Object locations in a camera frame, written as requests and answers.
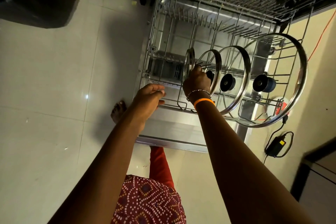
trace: foot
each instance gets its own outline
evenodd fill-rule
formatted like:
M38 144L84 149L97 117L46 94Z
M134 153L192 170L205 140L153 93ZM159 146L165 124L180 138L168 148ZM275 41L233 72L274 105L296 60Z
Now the foot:
M126 104L122 100L119 103L115 104L115 106L113 107L112 113L111 113L111 118L115 124L119 122L119 120L121 119L121 116L124 114L126 109L127 109Z

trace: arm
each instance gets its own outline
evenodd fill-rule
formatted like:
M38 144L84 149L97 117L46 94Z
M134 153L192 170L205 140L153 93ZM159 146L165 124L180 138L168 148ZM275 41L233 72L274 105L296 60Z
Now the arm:
M125 179L135 140L157 105L164 86L148 84L133 100L102 149L51 223L110 223Z
M197 66L184 82L186 95L194 89L210 91L210 79ZM209 98L205 92L189 99ZM201 101L196 111L212 168L232 224L313 223L281 182L259 161L228 125L217 108Z

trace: orange wristband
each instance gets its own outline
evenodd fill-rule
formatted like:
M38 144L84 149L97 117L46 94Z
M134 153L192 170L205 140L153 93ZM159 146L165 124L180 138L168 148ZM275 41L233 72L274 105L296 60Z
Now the orange wristband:
M196 109L196 105L201 101L209 101L209 102L213 103L214 106L216 106L215 103L210 98L200 98L200 99L196 100L195 103L194 103L194 108L195 109Z

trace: person's left hand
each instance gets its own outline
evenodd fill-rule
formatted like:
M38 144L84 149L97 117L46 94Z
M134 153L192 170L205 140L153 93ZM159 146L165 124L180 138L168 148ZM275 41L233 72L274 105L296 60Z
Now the person's left hand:
M146 120L158 108L158 105L165 103L164 100L160 100L166 95L164 88L159 84L147 84L138 91L128 111L145 124Z

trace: bandhani print fabric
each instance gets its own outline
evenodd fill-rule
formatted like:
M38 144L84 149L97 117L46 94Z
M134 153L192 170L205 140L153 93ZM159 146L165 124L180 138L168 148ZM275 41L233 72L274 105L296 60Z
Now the bandhani print fabric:
M126 175L111 223L186 223L179 194L153 179Z

